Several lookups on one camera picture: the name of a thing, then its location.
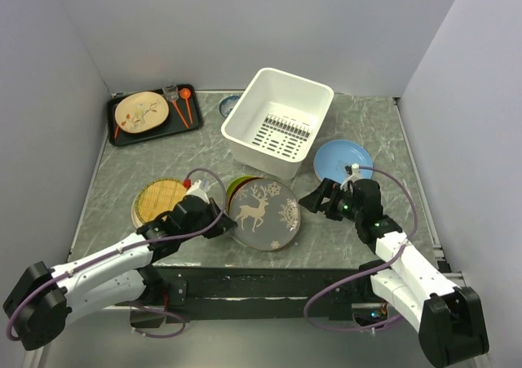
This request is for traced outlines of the grey reindeer plate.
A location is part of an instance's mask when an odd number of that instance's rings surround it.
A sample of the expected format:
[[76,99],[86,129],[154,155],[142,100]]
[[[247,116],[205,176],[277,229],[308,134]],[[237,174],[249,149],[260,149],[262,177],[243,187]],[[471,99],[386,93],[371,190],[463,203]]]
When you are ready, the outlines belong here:
[[237,222],[232,238],[257,251],[278,251],[298,234],[301,212],[298,199],[283,183],[258,178],[235,194],[228,215]]

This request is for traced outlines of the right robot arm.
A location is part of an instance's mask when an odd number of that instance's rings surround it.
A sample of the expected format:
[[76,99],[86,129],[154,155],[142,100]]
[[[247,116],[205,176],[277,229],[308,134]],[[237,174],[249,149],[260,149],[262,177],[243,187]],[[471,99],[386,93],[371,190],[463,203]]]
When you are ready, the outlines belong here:
[[354,223],[360,240],[378,260],[357,274],[316,293],[303,312],[328,292],[347,285],[366,301],[391,305],[418,333],[420,347],[434,367],[447,367],[489,351],[482,303],[469,286],[449,280],[417,250],[399,224],[386,215],[378,182],[340,184],[323,179],[299,205],[327,219]]

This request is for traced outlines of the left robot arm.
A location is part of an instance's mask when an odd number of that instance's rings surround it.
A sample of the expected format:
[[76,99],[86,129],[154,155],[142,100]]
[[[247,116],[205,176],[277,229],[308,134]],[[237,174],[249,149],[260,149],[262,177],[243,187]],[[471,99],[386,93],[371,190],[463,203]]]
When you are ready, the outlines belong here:
[[172,211],[106,249],[53,267],[37,262],[26,268],[3,304],[7,338],[32,351],[103,308],[152,304],[169,290],[154,263],[194,237],[211,239],[236,226],[213,199],[187,195]]

